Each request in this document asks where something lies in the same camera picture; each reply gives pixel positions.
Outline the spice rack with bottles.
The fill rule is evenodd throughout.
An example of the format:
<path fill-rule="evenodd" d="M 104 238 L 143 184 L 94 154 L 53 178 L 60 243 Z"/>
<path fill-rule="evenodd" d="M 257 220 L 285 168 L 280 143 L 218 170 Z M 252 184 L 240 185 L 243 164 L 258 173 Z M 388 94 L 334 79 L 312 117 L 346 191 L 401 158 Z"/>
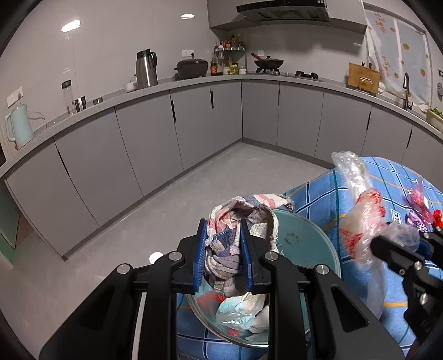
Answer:
<path fill-rule="evenodd" d="M 212 51 L 210 73 L 212 76 L 247 73 L 246 44 L 241 34 L 227 35 L 217 42 Z"/>

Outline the gas stove burner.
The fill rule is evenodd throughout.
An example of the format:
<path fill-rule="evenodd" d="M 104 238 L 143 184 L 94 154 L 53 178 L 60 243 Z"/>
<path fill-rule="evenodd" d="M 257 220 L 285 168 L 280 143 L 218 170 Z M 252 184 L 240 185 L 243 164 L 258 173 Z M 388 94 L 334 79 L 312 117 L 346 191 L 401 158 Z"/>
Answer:
<path fill-rule="evenodd" d="M 304 79 L 313 79 L 315 81 L 319 80 L 317 73 L 305 73 L 304 71 L 296 71 L 295 77 L 304 78 Z"/>

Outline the patterned paper wrapper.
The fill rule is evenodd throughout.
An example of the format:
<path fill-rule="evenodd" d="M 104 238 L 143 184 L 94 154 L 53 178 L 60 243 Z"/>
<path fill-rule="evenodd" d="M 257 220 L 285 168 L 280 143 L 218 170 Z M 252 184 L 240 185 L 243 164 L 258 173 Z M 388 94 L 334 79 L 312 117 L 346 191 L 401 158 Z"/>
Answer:
<path fill-rule="evenodd" d="M 271 251 L 278 250 L 279 220 L 274 210 L 293 211 L 293 200 L 284 194 L 236 196 L 216 206 L 209 215 L 205 248 L 205 278 L 220 296 L 244 295 L 248 287 L 241 274 L 240 222 L 249 233 L 265 240 Z"/>

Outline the patterned window curtain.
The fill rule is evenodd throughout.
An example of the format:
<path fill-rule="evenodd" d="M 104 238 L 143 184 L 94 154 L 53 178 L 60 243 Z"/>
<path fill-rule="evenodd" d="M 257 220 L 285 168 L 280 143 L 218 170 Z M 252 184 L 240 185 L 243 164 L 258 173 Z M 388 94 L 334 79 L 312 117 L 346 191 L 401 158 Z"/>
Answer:
<path fill-rule="evenodd" d="M 410 102 L 422 112 L 432 99 L 432 71 L 426 35 L 382 11 L 366 10 L 368 59 L 381 74 L 380 91 L 405 98 L 403 77 L 410 78 Z"/>

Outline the black wok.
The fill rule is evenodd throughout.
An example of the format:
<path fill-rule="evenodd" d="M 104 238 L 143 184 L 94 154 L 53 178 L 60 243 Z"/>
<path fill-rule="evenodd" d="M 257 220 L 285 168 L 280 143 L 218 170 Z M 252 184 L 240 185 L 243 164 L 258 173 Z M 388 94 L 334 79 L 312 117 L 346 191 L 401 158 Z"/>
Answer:
<path fill-rule="evenodd" d="M 280 75 L 279 68 L 281 68 L 283 65 L 283 60 L 272 58 L 271 56 L 263 58 L 256 53 L 252 53 L 251 56 L 254 58 L 254 63 L 257 66 L 255 73 L 271 73 Z"/>

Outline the clear plastic bag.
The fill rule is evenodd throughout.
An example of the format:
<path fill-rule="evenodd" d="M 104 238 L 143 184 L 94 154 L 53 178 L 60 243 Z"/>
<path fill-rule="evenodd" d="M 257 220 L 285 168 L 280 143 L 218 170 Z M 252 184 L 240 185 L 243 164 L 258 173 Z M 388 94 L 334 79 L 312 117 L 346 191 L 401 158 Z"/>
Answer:
<path fill-rule="evenodd" d="M 395 221 L 387 224 L 382 194 L 372 186 L 369 170 L 360 157 L 351 151 L 340 151 L 332 153 L 331 158 L 344 176 L 354 201 L 354 206 L 340 222 L 339 233 L 357 267 L 370 275 L 366 306 L 379 318 L 384 309 L 387 284 L 383 262 L 372 254 L 370 243 L 376 236 L 384 235 L 415 252 L 420 244 L 419 232 L 408 224 Z"/>

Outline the stainless steel thermos jug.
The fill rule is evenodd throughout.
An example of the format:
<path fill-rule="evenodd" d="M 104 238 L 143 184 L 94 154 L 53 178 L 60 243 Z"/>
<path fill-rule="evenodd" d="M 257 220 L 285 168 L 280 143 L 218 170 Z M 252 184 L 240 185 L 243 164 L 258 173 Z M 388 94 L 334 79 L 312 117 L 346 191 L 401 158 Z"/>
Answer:
<path fill-rule="evenodd" d="M 157 55 L 152 50 L 147 49 L 137 53 L 136 77 L 138 89 L 158 85 L 157 63 Z"/>

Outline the grey kitchen cabinets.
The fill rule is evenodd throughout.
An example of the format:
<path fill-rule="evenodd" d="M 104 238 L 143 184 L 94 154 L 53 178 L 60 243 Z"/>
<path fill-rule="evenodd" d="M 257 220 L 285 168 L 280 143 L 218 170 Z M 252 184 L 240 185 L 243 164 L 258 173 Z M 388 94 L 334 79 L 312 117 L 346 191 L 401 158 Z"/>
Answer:
<path fill-rule="evenodd" d="M 442 132 L 380 98 L 283 76 L 182 80 L 58 122 L 1 166 L 20 211 L 66 256 L 135 203 L 239 140 L 323 165 L 335 151 L 399 161 L 442 186 Z"/>

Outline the kitchen faucet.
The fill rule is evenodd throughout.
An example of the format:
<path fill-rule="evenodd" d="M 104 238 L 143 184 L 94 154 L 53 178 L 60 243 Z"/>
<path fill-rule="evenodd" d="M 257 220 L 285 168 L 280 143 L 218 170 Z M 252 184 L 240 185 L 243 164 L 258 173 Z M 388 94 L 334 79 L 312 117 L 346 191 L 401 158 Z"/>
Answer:
<path fill-rule="evenodd" d="M 408 110 L 412 109 L 413 103 L 410 102 L 410 98 L 411 98 L 410 78 L 409 78 L 409 74 L 407 72 L 404 73 L 404 77 L 403 77 L 403 89 L 405 90 L 403 109 L 405 111 L 408 111 Z"/>

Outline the black rice cooker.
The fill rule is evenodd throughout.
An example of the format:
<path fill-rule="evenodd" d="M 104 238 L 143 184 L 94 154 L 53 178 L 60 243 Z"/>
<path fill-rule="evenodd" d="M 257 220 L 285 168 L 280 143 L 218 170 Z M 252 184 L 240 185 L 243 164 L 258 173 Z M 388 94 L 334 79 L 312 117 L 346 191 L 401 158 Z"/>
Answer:
<path fill-rule="evenodd" d="M 174 70 L 176 71 L 175 80 L 205 77 L 208 71 L 208 61 L 202 58 L 194 58 L 194 53 L 192 53 L 192 58 L 179 61 Z"/>

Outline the glass jar with black lid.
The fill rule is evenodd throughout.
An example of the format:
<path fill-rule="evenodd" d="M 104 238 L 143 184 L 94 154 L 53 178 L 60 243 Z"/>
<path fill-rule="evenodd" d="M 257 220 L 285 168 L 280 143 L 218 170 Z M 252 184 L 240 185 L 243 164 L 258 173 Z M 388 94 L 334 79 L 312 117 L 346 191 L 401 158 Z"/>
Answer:
<path fill-rule="evenodd" d="M 61 84 L 61 90 L 63 93 L 67 113 L 73 114 L 74 113 L 74 97 L 73 97 L 73 92 L 72 92 L 72 83 L 71 83 L 70 79 L 65 80 Z"/>

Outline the pink cellophane wrapper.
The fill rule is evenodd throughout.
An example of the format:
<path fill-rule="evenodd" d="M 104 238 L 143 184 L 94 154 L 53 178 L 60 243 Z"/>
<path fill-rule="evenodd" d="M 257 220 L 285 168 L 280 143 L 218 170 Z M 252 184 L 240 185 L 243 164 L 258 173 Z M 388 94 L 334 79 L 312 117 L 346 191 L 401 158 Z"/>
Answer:
<path fill-rule="evenodd" d="M 408 189 L 406 201 L 422 220 L 427 222 L 432 220 L 432 213 L 424 199 L 424 186 L 420 181 Z"/>

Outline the purple snack wrapper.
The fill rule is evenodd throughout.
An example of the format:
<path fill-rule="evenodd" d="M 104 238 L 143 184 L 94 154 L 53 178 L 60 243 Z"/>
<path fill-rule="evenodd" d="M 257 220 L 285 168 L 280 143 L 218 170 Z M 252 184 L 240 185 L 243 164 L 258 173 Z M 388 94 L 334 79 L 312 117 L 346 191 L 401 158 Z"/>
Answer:
<path fill-rule="evenodd" d="M 410 210 L 405 217 L 406 223 L 417 228 L 420 232 L 425 233 L 431 230 L 429 225 L 426 225 L 414 210 Z"/>

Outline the red plastic wrapper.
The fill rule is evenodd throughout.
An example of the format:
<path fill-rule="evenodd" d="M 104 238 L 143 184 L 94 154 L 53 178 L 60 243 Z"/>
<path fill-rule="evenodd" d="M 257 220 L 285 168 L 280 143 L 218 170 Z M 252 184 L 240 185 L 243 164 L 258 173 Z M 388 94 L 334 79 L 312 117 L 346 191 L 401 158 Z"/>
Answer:
<path fill-rule="evenodd" d="M 432 226 L 434 228 L 443 228 L 443 214 L 440 209 L 437 209 L 433 212 L 433 223 Z"/>

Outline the basin with green vegetables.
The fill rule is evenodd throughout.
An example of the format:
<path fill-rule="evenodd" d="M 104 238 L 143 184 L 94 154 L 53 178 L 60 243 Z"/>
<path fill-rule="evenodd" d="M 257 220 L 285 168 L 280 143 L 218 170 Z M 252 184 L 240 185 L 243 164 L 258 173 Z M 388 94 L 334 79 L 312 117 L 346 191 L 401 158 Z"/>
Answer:
<path fill-rule="evenodd" d="M 432 109 L 428 109 L 426 111 L 426 122 L 437 129 L 440 133 L 443 133 L 443 119 Z"/>

